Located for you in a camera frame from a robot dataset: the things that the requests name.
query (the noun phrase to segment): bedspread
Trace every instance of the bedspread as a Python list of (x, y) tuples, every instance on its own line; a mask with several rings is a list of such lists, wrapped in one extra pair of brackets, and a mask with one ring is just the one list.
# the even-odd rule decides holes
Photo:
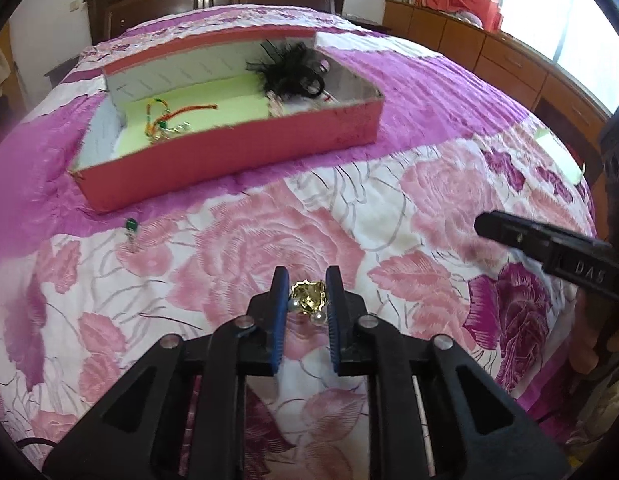
[[(99, 69), (176, 36), (270, 23), (317, 30), (319, 48), (382, 89), (379, 140), (90, 211), (66, 170), (104, 96)], [(562, 400), (576, 289), (473, 230), (501, 209), (593, 234), (589, 191), (538, 147), (541, 127), (443, 56), (306, 9), (195, 11), (88, 49), (0, 146), (0, 419), (15, 440), (59, 440), (160, 336), (244, 313), (279, 265), (292, 281), (340, 266), (370, 312), (452, 336), (542, 415)], [(249, 480), (367, 478), (365, 381), (334, 375), (327, 341), (289, 315), (277, 377), (248, 380)], [(45, 452), (27, 450), (38, 464)]]

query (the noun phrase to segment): open box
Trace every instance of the open box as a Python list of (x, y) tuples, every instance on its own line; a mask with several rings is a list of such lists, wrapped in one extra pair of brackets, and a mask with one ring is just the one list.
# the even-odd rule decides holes
[[(278, 102), (273, 114), (259, 76), (246, 69), (265, 59), (266, 40), (303, 41), (326, 61), (325, 92)], [(234, 29), (172, 40), (105, 67), (108, 94), (71, 167), (90, 206), (109, 212), (203, 180), (375, 142), (382, 93), (314, 44), (305, 28)], [(155, 98), (172, 110), (218, 108), (183, 114), (174, 123), (189, 123), (190, 133), (151, 144), (146, 108)]]

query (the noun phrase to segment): green bead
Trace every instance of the green bead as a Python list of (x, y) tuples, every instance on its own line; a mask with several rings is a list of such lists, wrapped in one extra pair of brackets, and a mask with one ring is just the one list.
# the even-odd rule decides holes
[(127, 221), (125, 222), (125, 229), (127, 231), (132, 231), (132, 232), (138, 231), (138, 220), (135, 220), (133, 218), (128, 218)]

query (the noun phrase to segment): wall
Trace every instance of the wall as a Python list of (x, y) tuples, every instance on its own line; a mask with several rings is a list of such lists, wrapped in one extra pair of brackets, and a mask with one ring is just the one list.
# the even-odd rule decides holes
[[(14, 58), (30, 107), (51, 90), (44, 75), (91, 44), (86, 9), (69, 12), (72, 1), (23, 0), (10, 19)], [(345, 0), (346, 13), (378, 22), (384, 6), (384, 0)]]

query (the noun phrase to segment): red box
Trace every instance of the red box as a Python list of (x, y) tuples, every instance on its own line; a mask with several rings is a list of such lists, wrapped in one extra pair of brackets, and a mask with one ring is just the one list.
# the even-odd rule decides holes
[[(204, 82), (196, 79), (196, 66), (202, 67), (204, 78), (221, 79), (231, 76), (232, 71), (244, 73), (246, 62), (264, 57), (260, 47), (264, 40), (304, 41), (311, 47), (314, 36), (308, 36), (305, 29), (289, 27), (212, 32), (161, 44), (106, 67), (109, 95), (94, 114), (71, 171), (90, 206), (97, 212), (109, 212), (203, 180), (375, 142), (384, 103), (382, 93), (315, 51), (330, 65), (325, 90), (334, 99), (329, 105), (186, 134), (112, 159), (125, 122), (121, 112), (125, 99), (154, 97), (166, 89), (179, 88), (179, 84), (183, 86), (178, 80), (181, 73), (188, 80), (194, 78), (191, 84)], [(164, 77), (163, 82), (160, 77), (154, 78), (156, 71), (166, 67), (169, 82)]]

